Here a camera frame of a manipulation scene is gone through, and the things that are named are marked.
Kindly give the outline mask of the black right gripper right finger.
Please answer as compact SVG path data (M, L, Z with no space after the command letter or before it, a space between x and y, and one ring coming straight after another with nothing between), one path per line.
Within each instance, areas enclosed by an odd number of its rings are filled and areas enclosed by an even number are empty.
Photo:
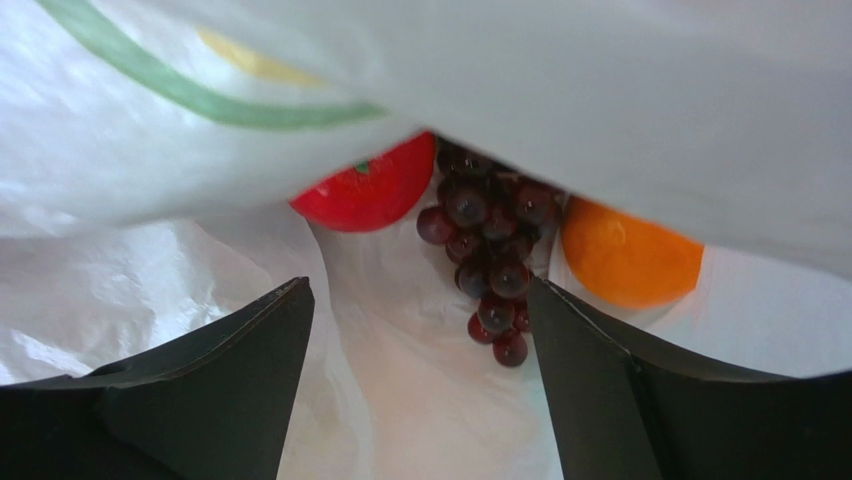
M568 479L847 479L851 375L722 362L613 318L551 282L528 293Z

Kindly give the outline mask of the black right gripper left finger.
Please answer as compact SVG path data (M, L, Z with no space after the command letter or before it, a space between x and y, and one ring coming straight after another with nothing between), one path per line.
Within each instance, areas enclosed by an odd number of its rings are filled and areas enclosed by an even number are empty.
M294 278L88 375L1 390L5 479L273 479L315 299Z

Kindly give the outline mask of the fake orange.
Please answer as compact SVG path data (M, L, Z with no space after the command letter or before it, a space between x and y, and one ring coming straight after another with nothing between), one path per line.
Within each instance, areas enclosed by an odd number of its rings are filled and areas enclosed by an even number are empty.
M691 293L705 251L689 237L578 196L567 202L560 242L569 269L587 291L632 310Z

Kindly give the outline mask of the dark purple grape bunch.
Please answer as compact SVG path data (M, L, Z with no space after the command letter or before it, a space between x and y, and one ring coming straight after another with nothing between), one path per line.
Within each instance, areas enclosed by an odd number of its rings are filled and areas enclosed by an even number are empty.
M456 288L475 302L469 337L499 365L518 367L529 353L533 253L554 236L567 195L444 138L435 153L436 202L418 214L417 233L443 248Z

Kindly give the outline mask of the red fake apple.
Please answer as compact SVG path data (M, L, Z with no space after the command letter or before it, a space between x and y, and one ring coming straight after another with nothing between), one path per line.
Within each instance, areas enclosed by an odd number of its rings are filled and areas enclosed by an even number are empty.
M404 217L429 186L436 141L424 132L326 178L289 201L310 222L344 233L381 230Z

